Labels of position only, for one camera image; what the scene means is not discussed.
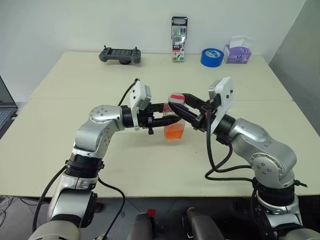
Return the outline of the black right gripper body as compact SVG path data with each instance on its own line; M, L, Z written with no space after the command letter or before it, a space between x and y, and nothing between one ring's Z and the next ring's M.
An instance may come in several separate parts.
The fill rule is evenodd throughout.
M215 113L217 112L218 108L218 101L216 99L211 99L207 101L198 99L195 102L195 106L193 108L199 110L200 114L195 117L191 125L195 129L205 132L207 129L208 117L211 117L209 121L210 123L212 123L215 119Z

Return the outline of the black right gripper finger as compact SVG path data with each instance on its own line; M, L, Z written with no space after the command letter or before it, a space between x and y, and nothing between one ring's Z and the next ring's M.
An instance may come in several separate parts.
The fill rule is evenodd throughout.
M200 119L198 118L198 116L195 113L191 112L187 107L185 107L184 105L182 105L180 103L172 102L171 109L177 116L181 117L182 119L184 119L188 123L199 123L200 122Z
M192 108L201 108L205 104L205 101L190 93L184 93L184 98L185 104Z

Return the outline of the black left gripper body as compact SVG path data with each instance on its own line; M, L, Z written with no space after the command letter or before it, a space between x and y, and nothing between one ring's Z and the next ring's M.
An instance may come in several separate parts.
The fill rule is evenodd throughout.
M148 134L153 135L154 111L151 103L148 103L145 109L138 112L138 125L140 128L148 129Z

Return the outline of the clear bottle with orange drink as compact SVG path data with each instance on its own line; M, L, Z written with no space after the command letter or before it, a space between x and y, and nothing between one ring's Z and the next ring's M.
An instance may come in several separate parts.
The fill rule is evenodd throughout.
M177 116L170 108L168 103L163 106L163 116ZM180 119L179 121L170 125L164 126L164 137L167 141L180 140L183 137L185 129L185 120Z

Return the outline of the red white bottle cap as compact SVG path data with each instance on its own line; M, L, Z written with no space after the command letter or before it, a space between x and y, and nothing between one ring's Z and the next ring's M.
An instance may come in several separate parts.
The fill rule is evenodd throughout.
M185 96L182 93L172 93L168 97L168 103L176 103L184 105L186 101Z

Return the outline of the blue tape roll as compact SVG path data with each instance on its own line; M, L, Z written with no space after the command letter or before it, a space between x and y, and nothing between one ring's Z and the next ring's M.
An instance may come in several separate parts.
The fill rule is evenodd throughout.
M215 68L221 65L224 53L216 48L206 48L201 53L200 62L205 67Z

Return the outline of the purple tissue box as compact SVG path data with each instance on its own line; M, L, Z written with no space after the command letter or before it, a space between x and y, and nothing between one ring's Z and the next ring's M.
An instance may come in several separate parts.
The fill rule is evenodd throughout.
M224 62L226 64L246 64L252 55L252 38L248 36L232 36L224 46Z

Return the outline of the marker pen pack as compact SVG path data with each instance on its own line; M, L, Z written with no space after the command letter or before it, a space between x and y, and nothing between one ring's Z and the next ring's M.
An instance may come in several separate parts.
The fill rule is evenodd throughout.
M188 31L188 18L186 16L173 16L171 18L171 45L172 61L185 61L185 45Z

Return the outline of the grey handheld game controller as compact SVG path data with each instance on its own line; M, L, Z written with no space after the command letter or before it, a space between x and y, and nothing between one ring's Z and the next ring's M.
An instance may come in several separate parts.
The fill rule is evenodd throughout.
M133 49L111 48L104 46L98 55L99 60L103 63L108 60L117 60L122 65L128 65L131 62L139 64L141 62L141 51L134 47Z

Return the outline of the grey rounded shape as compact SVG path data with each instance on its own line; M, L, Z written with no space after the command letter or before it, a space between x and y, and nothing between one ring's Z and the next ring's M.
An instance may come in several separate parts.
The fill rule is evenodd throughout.
M138 214L126 240L154 240L154 218L145 212Z

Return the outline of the dark grey laptop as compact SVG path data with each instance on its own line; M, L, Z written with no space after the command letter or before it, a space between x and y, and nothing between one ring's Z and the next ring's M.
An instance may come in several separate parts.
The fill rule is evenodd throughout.
M0 76L0 131L12 118L17 117L18 106Z

